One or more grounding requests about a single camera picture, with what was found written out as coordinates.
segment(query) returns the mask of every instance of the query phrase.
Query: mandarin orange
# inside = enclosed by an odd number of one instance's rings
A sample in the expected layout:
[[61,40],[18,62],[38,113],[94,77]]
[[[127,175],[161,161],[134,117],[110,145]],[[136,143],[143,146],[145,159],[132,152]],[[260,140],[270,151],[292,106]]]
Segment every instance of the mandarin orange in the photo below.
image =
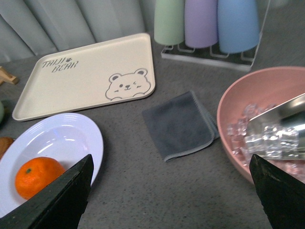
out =
[[17,172],[16,190],[24,199],[30,199],[64,172],[64,167],[53,158],[34,158],[21,166]]

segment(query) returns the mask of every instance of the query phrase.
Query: beige tray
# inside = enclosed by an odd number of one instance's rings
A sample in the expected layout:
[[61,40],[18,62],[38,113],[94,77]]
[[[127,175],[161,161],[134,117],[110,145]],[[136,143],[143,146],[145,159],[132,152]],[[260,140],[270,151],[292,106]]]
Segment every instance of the beige tray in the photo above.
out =
[[139,33],[42,57],[12,117],[26,121],[126,102],[154,88],[151,39]]

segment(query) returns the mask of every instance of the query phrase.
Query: gray towel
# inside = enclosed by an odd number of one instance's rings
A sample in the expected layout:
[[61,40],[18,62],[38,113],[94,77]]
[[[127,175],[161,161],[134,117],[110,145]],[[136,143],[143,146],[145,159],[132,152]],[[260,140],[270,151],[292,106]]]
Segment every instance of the gray towel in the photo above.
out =
[[219,138],[216,121],[193,91],[145,110],[142,114],[165,162],[197,152]]

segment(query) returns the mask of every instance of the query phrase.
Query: gray curtain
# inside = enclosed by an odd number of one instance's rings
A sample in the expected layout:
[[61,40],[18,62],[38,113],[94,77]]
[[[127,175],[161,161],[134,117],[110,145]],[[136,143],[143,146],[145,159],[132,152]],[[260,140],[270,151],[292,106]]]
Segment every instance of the gray curtain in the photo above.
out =
[[0,63],[153,30],[155,0],[0,0]]

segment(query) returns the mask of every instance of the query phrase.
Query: oval plate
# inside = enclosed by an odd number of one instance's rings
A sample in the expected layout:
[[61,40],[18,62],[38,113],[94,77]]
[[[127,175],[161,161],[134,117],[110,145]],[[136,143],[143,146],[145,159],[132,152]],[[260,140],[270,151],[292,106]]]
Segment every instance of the oval plate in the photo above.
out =
[[14,185],[15,175],[24,163],[47,156],[69,169],[88,154],[94,164],[92,184],[102,163],[103,139],[98,126],[84,115],[57,114],[30,127],[0,160],[0,218],[26,201]]

